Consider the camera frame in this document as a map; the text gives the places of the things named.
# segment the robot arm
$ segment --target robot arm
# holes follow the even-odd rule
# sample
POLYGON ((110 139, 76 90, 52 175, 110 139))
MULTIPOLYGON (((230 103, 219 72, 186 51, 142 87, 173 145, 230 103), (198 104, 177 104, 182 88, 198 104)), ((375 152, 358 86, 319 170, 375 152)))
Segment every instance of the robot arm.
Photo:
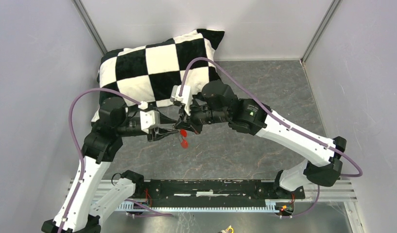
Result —
MULTIPOLYGON (((184 105, 188 94, 179 97, 179 88, 173 91, 174 103, 184 105)), ((340 155, 324 148, 288 128, 265 111, 253 99, 239 99, 231 87, 221 81, 212 81, 204 86, 202 97, 207 104, 199 106, 195 100, 190 105, 190 114, 180 114, 180 120, 175 124, 176 129, 190 130, 200 133, 202 125, 228 122, 230 128, 239 133, 249 133, 269 140, 273 140, 306 158, 295 167, 280 171, 276 176, 276 192, 288 193, 308 183, 321 186, 333 186, 340 177, 342 162, 340 155)), ((344 152, 346 140, 342 137, 334 139, 316 135, 294 123, 286 120, 277 112, 264 105, 273 115, 286 122, 290 128, 298 129, 307 135, 319 139, 344 152)))
MULTIPOLYGON (((119 204, 134 193, 143 191, 140 190, 140 185, 137 185, 143 181, 143 176, 123 175, 115 188, 97 203, 92 204, 98 184, 114 160, 116 152, 122 146, 121 137, 124 136, 146 135, 148 141, 153 142, 178 133, 181 129, 199 134, 203 125, 228 122, 229 127, 239 133, 249 133, 273 140, 306 158, 295 167, 282 170, 277 174, 274 190, 278 197, 288 196, 289 192, 310 182, 321 186, 333 186, 339 178, 342 169, 340 155, 288 130, 264 112, 254 100, 237 98, 231 87, 221 81, 212 81, 204 86, 201 96, 201 99, 206 102, 204 105, 199 105, 192 98, 188 86, 183 89, 182 96, 177 95, 179 90, 180 86, 174 87, 171 97, 174 105, 181 107, 180 118, 177 121, 160 114, 151 105, 143 105, 139 117, 133 117, 135 114, 129 117, 132 111, 126 110, 128 108, 122 99, 109 98, 104 102, 99 110, 100 120, 93 125, 91 133, 84 140, 82 151, 85 156, 86 170, 68 217, 62 218, 72 191, 79 181, 80 172, 83 172, 79 169, 64 205, 54 219, 44 223, 43 232, 56 233, 60 223, 64 222, 61 232, 99 233, 101 225, 119 204), (159 124, 166 123, 173 124, 174 129, 158 128, 159 124)), ((344 151, 345 139, 341 137, 330 139, 313 134, 287 121, 267 105, 264 106, 291 128, 297 128, 331 147, 344 151)))

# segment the checkered pillow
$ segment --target checkered pillow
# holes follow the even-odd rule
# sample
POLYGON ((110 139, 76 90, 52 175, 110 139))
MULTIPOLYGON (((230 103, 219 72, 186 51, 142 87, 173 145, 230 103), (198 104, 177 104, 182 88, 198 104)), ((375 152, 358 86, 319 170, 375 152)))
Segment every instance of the checkered pillow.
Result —
MULTIPOLYGON (((197 29, 167 41, 135 49, 118 49, 101 59, 97 81, 100 87, 128 95, 138 101, 153 102, 157 107, 172 105, 174 85, 180 85, 188 63, 196 57, 213 60, 224 31, 197 29)), ((220 79, 215 66, 206 61, 194 63, 186 85, 193 95, 210 81, 220 79)), ((100 105, 114 94, 101 92, 100 105)), ((128 106, 134 103, 125 100, 128 106)), ((98 112, 92 121, 98 119, 98 112)))

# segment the white wall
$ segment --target white wall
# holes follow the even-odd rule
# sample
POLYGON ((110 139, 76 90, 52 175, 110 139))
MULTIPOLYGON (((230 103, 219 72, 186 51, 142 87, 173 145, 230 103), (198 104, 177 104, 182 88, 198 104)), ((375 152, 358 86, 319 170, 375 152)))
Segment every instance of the white wall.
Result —
MULTIPOLYGON (((0 233, 37 233, 78 167, 68 109, 101 53, 70 0, 0 0, 0 233)), ((77 106, 79 141, 97 97, 77 106)))
POLYGON ((223 29, 217 60, 301 58, 331 0, 82 0, 108 50, 223 29))
POLYGON ((397 232, 397 0, 343 1, 306 66, 327 133, 363 168, 366 229, 397 232))

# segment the marble floor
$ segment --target marble floor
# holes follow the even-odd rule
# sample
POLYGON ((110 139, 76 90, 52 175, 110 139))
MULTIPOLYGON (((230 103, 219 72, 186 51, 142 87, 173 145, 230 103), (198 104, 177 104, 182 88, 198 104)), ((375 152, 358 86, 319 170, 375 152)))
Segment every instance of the marble floor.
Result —
MULTIPOLYGON (((219 62, 239 83, 289 121, 324 135, 323 125, 299 61, 219 62)), ((247 96, 225 75, 239 98, 247 96)), ((178 108, 162 110, 176 118, 178 108)), ((226 123, 206 125, 200 135, 190 133, 189 148, 175 135, 149 143, 146 137, 124 138, 124 145, 104 179, 115 172, 132 170, 145 179, 274 179, 281 169, 303 157, 282 145, 249 134, 237 133, 226 123)))

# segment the red gripper tip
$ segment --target red gripper tip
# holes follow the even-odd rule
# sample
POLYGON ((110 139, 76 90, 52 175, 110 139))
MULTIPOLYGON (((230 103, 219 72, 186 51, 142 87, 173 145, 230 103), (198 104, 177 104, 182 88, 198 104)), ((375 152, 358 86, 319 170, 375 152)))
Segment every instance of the red gripper tip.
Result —
POLYGON ((180 134, 183 137, 187 137, 187 131, 185 131, 185 130, 180 130, 180 134))
POLYGON ((181 142, 181 147, 184 148, 184 149, 187 149, 188 148, 188 142, 183 139, 183 141, 181 142))

